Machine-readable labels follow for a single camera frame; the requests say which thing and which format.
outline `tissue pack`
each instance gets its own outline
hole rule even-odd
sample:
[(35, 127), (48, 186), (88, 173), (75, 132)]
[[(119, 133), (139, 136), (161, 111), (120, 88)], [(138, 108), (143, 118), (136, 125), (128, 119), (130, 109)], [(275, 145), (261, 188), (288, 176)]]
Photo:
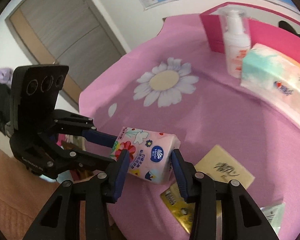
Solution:
[(171, 152), (180, 147), (174, 134), (123, 127), (115, 141), (110, 157), (117, 160), (122, 150), (130, 156), (128, 173), (155, 184), (169, 180)]
[(262, 44), (243, 59), (241, 86), (283, 111), (300, 127), (300, 64)]

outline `white daisy print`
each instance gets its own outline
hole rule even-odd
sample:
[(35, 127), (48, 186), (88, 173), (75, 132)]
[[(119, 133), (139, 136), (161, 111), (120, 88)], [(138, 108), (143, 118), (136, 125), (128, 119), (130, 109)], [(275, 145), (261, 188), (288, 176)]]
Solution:
[(194, 83), (197, 76), (189, 76), (191, 64), (181, 65), (181, 59), (168, 58), (168, 65), (162, 62), (154, 67), (152, 72), (144, 73), (137, 82), (140, 83), (134, 90), (134, 100), (145, 98), (143, 106), (150, 106), (158, 100), (158, 107), (170, 106), (181, 102), (182, 93), (192, 94), (195, 91)]

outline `pink tissue pack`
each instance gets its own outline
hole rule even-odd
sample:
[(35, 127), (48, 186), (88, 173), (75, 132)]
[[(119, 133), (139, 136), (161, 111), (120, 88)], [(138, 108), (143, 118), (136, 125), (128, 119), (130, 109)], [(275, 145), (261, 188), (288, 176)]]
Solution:
[(180, 147), (174, 134), (123, 127), (115, 141), (110, 157), (119, 158), (122, 150), (130, 155), (128, 173), (155, 184), (168, 182), (173, 149)]

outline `white bird illustration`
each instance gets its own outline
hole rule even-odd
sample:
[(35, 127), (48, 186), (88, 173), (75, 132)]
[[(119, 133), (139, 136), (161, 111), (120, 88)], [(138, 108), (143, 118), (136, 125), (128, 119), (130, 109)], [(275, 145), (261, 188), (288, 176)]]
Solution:
[(143, 143), (143, 139), (146, 139), (149, 136), (148, 132), (144, 132), (144, 131), (140, 131), (136, 134), (136, 139), (134, 140), (134, 144), (138, 143), (138, 144), (142, 144)]

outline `gold packet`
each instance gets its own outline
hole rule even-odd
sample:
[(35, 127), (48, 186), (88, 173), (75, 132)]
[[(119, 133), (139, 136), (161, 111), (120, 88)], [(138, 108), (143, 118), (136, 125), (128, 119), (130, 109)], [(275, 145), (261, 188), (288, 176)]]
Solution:
[[(213, 180), (228, 183), (236, 179), (245, 189), (254, 181), (254, 176), (219, 145), (215, 145), (194, 167), (196, 171), (209, 175)], [(194, 217), (194, 203), (187, 204), (183, 200), (177, 183), (161, 193), (160, 197), (172, 215), (187, 233), (190, 233)], [(216, 205), (218, 232), (219, 228), (222, 228), (221, 201), (216, 201)]]

